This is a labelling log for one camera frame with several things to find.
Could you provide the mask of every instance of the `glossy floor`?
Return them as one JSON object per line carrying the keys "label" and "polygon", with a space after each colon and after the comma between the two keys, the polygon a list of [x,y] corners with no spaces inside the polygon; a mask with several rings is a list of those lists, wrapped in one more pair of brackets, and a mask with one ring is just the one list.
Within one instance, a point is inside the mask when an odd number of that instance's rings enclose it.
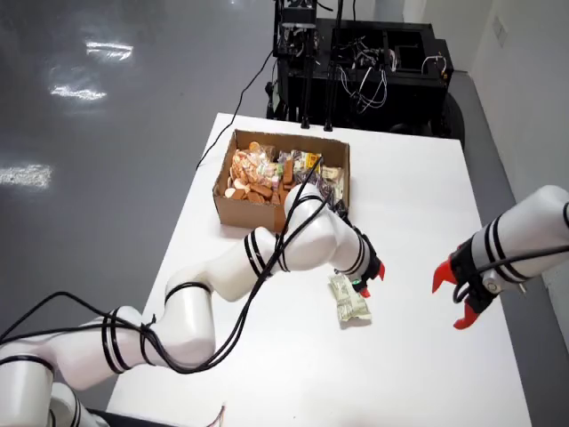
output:
{"label": "glossy floor", "polygon": [[[215,115],[233,111],[271,48],[272,8],[0,3],[0,329],[59,289],[104,310],[144,306]],[[269,75],[267,67],[241,114],[264,116]],[[513,197],[471,80],[457,73],[451,90],[488,222]],[[565,425],[569,363],[547,294],[538,284],[528,298],[503,301],[533,422]],[[89,318],[54,302],[22,330]],[[113,383],[79,397],[104,408]]]}

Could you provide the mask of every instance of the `table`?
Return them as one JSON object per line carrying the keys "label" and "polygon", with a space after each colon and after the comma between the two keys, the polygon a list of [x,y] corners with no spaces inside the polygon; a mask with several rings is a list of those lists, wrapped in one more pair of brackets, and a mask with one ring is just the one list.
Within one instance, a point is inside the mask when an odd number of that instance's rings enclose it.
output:
{"label": "table", "polygon": [[[230,118],[217,116],[207,146]],[[223,363],[189,376],[137,367],[119,377],[108,411],[187,426],[207,425],[224,403],[226,426],[530,425],[500,298],[457,331],[462,306],[453,304],[452,286],[431,294],[435,267],[481,226],[458,141],[237,117],[196,173],[145,319],[161,316],[174,271],[248,233],[220,225],[212,200],[233,128],[350,144],[350,220],[386,265],[385,281],[370,284],[373,322],[340,327],[329,266],[279,273],[260,290]],[[214,295],[212,304],[223,342],[243,301]]]}

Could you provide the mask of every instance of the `white wall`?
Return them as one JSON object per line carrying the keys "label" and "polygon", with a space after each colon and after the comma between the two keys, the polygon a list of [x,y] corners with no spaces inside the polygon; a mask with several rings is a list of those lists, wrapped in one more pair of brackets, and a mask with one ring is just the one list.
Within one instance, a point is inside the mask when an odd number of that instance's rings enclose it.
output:
{"label": "white wall", "polygon": [[423,22],[423,13],[427,0],[405,0],[403,20],[405,22]]}
{"label": "white wall", "polygon": [[485,28],[492,0],[405,0],[405,22],[433,24],[443,38],[455,69],[470,71]]}
{"label": "white wall", "polygon": [[[334,10],[334,12],[328,12],[326,9],[318,7],[317,17],[318,18],[336,18],[336,13],[338,11],[338,1],[337,0],[318,0],[324,6],[328,6]],[[341,17],[344,20],[352,20],[354,18],[354,13],[352,12],[352,2],[353,0],[344,0],[344,7],[341,11]],[[356,1],[356,19],[357,20],[373,20],[373,12],[375,9],[375,0],[357,0]]]}
{"label": "white wall", "polygon": [[[471,74],[516,199],[569,190],[569,1],[495,0]],[[569,264],[543,278],[569,347]]]}

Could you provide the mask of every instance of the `black cable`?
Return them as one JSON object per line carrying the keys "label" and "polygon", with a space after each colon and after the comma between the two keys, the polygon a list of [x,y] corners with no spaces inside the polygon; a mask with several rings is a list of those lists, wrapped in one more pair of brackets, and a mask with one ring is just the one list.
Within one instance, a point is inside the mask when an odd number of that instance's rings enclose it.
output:
{"label": "black cable", "polygon": [[462,300],[464,300],[464,298],[466,298],[466,296],[470,293],[470,286],[467,286],[466,289],[464,289],[462,292],[459,293],[459,291],[462,289],[463,286],[465,286],[466,284],[463,283],[462,285],[457,285],[454,287],[453,290],[453,301],[455,304],[458,304],[459,302],[462,302]]}
{"label": "black cable", "polygon": [[278,61],[278,58],[275,59],[275,63],[273,64],[273,70],[270,73],[270,82],[271,84],[275,84],[275,67],[276,67],[276,62]]}
{"label": "black cable", "polygon": [[320,2],[317,2],[317,4],[318,4],[321,8],[326,9],[328,12],[334,12],[334,9],[332,9],[331,7],[324,6],[324,5],[321,4]]}
{"label": "black cable", "polygon": [[202,158],[200,158],[199,162],[197,162],[196,170],[204,161],[205,156],[207,156],[207,154],[210,152],[210,150],[213,147],[215,147],[215,144],[217,144],[217,141],[220,140],[220,137],[223,135],[223,133],[225,131],[227,131],[231,127],[231,125],[233,125],[233,122],[235,121],[235,117],[237,116],[237,112],[239,111],[239,108],[241,107],[241,102],[243,102],[243,95],[244,95],[245,91],[251,87],[251,85],[257,79],[259,74],[262,73],[263,69],[265,69],[265,66],[267,65],[268,59],[271,57],[272,54],[273,54],[273,51],[271,50],[267,56],[267,59],[265,59],[265,61],[263,62],[263,66],[260,68],[260,70],[257,72],[257,74],[255,74],[255,77],[253,77],[251,82],[249,82],[249,84],[245,87],[245,89],[243,91],[241,91],[241,95],[239,95],[239,102],[237,103],[237,108],[235,109],[235,113],[233,113],[233,117],[231,118],[231,122],[229,122],[229,124],[221,130],[220,134],[217,135],[217,138],[215,138],[215,141],[213,142],[213,144],[205,151]]}
{"label": "black cable", "polygon": [[569,245],[549,247],[546,249],[538,249],[535,251],[528,251],[528,252],[520,254],[520,255],[509,256],[509,257],[506,257],[502,260],[498,260],[495,262],[489,262],[486,265],[483,265],[482,267],[480,267],[477,270],[477,272],[478,272],[478,274],[482,274],[485,271],[494,269],[496,267],[500,267],[501,265],[504,265],[504,264],[510,264],[512,262],[518,262],[518,261],[532,260],[534,258],[541,258],[542,256],[562,254],[565,252],[569,252]]}
{"label": "black cable", "polygon": [[[320,157],[315,162],[315,164],[310,169],[308,176],[306,177],[304,182],[301,184],[301,187],[300,187],[298,193],[296,194],[296,197],[293,201],[293,204],[291,205],[291,209],[289,211],[289,214],[287,215],[286,221],[284,223],[283,230],[286,230],[286,228],[288,227],[288,224],[289,224],[289,222],[293,216],[293,212],[299,204],[300,195],[301,195],[302,191],[304,190],[304,188],[306,187],[306,184],[309,182],[309,179],[312,176],[312,174],[314,173],[314,171],[316,170],[317,166],[320,164],[321,159],[322,158]],[[229,335],[228,339],[221,345],[221,347],[209,359],[207,359],[205,362],[203,362],[202,364],[200,364],[197,367],[187,368],[187,367],[184,367],[184,366],[178,364],[175,360],[173,360],[171,358],[171,356],[168,354],[168,352],[165,350],[165,348],[164,348],[162,342],[160,341],[159,337],[149,327],[144,326],[144,325],[136,326],[136,325],[132,324],[131,322],[128,322],[122,318],[119,318],[116,315],[109,315],[109,314],[103,312],[102,310],[96,309],[95,307],[93,307],[88,302],[83,301],[81,298],[79,298],[79,297],[77,297],[77,296],[75,296],[69,292],[66,292],[66,291],[59,291],[59,292],[56,292],[54,294],[51,294],[51,295],[47,296],[46,298],[44,298],[41,302],[36,304],[26,314],[24,314],[21,318],[19,318],[16,322],[14,322],[14,324],[11,325],[2,335],[0,335],[0,345],[4,345],[4,344],[7,344],[9,342],[14,342],[14,341],[27,339],[27,338],[31,338],[31,337],[37,337],[39,335],[68,334],[68,333],[74,333],[74,332],[82,332],[85,330],[101,329],[103,327],[109,328],[109,329],[121,328],[121,329],[133,330],[133,331],[138,332],[139,334],[143,334],[145,339],[147,339],[150,342],[150,344],[155,349],[156,353],[164,360],[166,365],[170,369],[174,370],[175,372],[177,372],[179,374],[194,374],[196,372],[203,372],[205,370],[211,369],[212,367],[219,365],[220,362],[222,360],[224,360],[229,355],[229,353],[235,348],[237,342],[239,341],[241,333],[243,332],[244,323],[245,323],[249,308],[251,306],[251,302],[252,302],[253,298],[257,295],[257,293],[259,292],[262,284],[268,278],[272,268],[275,266],[276,261],[278,260],[280,255],[283,253],[283,251],[288,246],[288,244],[308,224],[310,224],[320,214],[322,209],[324,209],[326,203],[327,203],[327,199],[323,200],[321,206],[319,206],[317,208],[317,210],[313,214],[311,214],[309,216],[309,218],[307,218],[291,234],[291,236],[288,239],[286,239],[286,241],[284,241],[284,234],[281,234],[279,236],[277,243],[276,243],[276,250],[271,255],[271,257],[269,258],[265,269],[263,269],[263,271],[259,275],[257,281],[255,282],[255,285],[253,286],[252,291],[249,294],[249,298],[247,299],[246,304],[242,308],[241,313],[239,314],[239,316],[237,318],[237,322],[233,328],[233,331]],[[34,333],[20,334],[20,335],[16,335],[16,336],[13,336],[10,338],[6,338],[6,336],[11,331],[13,331],[18,325],[20,325],[23,321],[25,321],[27,318],[29,318],[29,316],[31,316],[35,311],[39,310],[39,308],[41,308],[43,305],[45,305],[46,303],[48,303],[52,299],[60,297],[60,296],[67,297],[67,298],[79,303],[80,305],[83,305],[88,310],[94,312],[95,314],[98,314],[101,318],[111,318],[111,319],[114,319],[115,322],[113,324],[107,324],[107,325],[105,325],[105,324],[88,324],[88,325],[75,326],[75,327],[63,327],[63,328],[47,329],[47,330],[43,330],[43,331],[36,331]]]}

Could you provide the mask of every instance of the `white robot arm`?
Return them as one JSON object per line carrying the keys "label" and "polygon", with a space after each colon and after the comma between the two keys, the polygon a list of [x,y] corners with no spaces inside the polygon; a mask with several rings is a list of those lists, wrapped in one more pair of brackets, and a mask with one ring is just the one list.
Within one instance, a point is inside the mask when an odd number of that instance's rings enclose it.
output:
{"label": "white robot arm", "polygon": [[443,281],[456,285],[454,302],[466,301],[454,327],[465,329],[500,292],[524,292],[526,280],[568,259],[569,193],[549,185],[462,243],[435,271],[433,293]]}
{"label": "white robot arm", "polygon": [[[300,188],[295,187],[285,201],[287,216]],[[284,235],[286,248],[269,274],[310,270],[329,262],[348,277],[361,279],[357,290],[365,294],[366,280],[383,278],[384,266],[359,230],[327,206],[317,213],[322,204],[317,188],[307,184]],[[313,214],[314,219],[295,236]],[[222,256],[173,275],[166,285],[164,315],[149,328],[178,366],[199,367],[215,352],[211,292],[231,302],[249,293],[275,247],[276,238],[258,228]],[[134,325],[142,322],[133,307],[120,307],[111,315],[86,325],[102,322],[113,326],[117,318]],[[0,387],[11,387],[12,392],[0,395],[0,425],[45,425],[55,369],[71,387],[84,390],[140,364],[169,366],[139,332],[117,327],[48,334],[4,344],[0,347]]]}

